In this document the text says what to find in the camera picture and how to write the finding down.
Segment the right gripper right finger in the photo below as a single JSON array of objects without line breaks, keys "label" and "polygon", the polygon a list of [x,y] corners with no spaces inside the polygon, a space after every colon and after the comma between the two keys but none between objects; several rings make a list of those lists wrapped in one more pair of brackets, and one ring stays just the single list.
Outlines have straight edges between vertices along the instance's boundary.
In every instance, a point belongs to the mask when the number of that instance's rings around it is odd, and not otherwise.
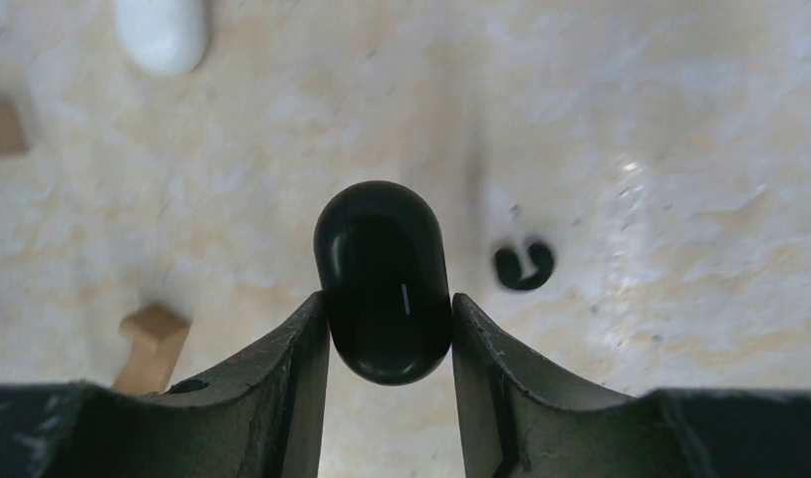
[{"label": "right gripper right finger", "polygon": [[469,477],[811,477],[811,390],[658,388],[586,380],[452,301]]}]

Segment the white earbud charging case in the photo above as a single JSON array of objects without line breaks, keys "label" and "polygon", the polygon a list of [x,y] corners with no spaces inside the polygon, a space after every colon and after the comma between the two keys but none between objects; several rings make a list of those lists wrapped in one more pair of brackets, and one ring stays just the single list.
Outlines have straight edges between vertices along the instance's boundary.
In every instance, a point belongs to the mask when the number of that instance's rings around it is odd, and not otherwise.
[{"label": "white earbud charging case", "polygon": [[118,39],[145,72],[158,76],[188,74],[205,56],[210,27],[203,0],[116,0]]}]

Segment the black earbud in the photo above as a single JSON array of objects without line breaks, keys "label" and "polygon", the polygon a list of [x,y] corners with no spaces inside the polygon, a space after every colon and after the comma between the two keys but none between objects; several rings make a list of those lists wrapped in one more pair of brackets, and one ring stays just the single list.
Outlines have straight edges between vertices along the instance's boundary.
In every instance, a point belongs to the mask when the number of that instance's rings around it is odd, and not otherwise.
[{"label": "black earbud", "polygon": [[552,277],[556,257],[544,241],[529,241],[520,250],[510,245],[499,247],[493,254],[493,270],[498,283],[513,292],[530,292],[539,289]]}]

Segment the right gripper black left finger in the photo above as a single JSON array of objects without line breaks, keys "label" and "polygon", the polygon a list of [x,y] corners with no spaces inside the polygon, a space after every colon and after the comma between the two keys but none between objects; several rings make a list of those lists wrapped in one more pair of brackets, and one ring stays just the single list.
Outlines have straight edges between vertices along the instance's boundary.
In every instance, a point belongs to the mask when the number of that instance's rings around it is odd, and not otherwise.
[{"label": "right gripper black left finger", "polygon": [[165,393],[0,384],[0,477],[314,477],[330,335],[319,294]]}]

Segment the black oval charging case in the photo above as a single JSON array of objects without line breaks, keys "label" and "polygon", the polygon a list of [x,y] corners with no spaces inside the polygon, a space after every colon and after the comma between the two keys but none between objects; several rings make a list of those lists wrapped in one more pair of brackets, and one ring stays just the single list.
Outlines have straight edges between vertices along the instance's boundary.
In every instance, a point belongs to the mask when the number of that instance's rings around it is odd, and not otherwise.
[{"label": "black oval charging case", "polygon": [[381,385],[423,379],[452,342],[442,235],[430,206],[400,184],[349,186],[322,211],[314,255],[335,348]]}]

